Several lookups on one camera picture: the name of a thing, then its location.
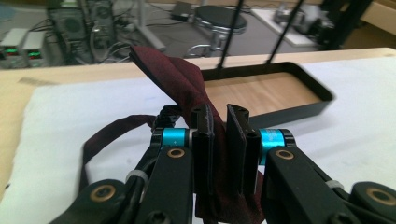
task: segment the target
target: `wooden tray bottom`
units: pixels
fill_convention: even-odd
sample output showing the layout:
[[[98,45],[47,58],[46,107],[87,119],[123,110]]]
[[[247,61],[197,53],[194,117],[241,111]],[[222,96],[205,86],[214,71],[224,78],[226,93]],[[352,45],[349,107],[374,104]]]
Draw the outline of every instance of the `wooden tray bottom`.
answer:
[[[250,116],[257,116],[321,101],[289,73],[212,80],[205,83],[205,89],[223,119],[227,118],[224,102],[240,105],[250,111]]]

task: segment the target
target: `white zip tie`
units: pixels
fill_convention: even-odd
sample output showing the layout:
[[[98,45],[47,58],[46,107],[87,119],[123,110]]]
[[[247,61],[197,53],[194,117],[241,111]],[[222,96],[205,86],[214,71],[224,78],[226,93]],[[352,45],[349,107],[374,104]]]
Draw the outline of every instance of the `white zip tie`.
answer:
[[[128,181],[128,179],[131,176],[139,176],[139,177],[141,177],[145,181],[145,188],[149,184],[149,176],[144,171],[141,171],[141,170],[132,170],[132,171],[130,171],[128,173],[128,175],[126,176],[125,183]]]
[[[342,185],[337,180],[329,180],[326,182],[326,185],[331,189],[336,189],[336,188],[344,189],[344,185]]]

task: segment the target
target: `wooden table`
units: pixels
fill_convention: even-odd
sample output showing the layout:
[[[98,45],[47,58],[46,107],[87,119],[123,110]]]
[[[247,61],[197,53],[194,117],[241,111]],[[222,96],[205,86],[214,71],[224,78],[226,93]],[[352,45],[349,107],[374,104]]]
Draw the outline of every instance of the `wooden table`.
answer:
[[[317,63],[377,57],[395,57],[395,49],[354,49],[307,53],[289,53],[276,56],[276,62]],[[227,59],[226,66],[262,63],[268,55],[237,56]],[[213,68],[216,58],[192,59],[201,69]],[[122,78],[144,77],[133,63],[69,66],[55,68],[20,69],[0,71],[0,196],[12,171],[12,160],[20,141],[23,110],[35,88],[43,85],[93,82]],[[207,85],[211,98],[216,98],[216,85]]]

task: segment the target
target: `black stool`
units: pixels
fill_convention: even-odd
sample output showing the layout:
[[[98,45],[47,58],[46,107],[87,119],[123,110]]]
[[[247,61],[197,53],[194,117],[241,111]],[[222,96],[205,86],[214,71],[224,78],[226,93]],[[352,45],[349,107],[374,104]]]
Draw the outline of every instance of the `black stool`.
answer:
[[[202,6],[195,9],[195,24],[205,27],[212,32],[210,44],[196,45],[187,51],[186,57],[211,57],[216,50],[222,50],[221,43],[230,33],[234,10],[226,7]],[[233,35],[240,35],[246,31],[247,21],[239,16],[233,29]],[[196,49],[203,49],[202,54],[193,53]]]

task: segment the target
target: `green light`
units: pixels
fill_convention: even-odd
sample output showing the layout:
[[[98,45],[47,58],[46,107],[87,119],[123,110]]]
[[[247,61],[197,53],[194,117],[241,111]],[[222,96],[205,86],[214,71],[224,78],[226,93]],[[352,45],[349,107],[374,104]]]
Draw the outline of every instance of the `green light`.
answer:
[[[6,53],[17,53],[17,49],[6,49]]]
[[[40,52],[30,52],[29,54],[28,54],[28,56],[29,57],[36,57],[36,56],[40,56]]]

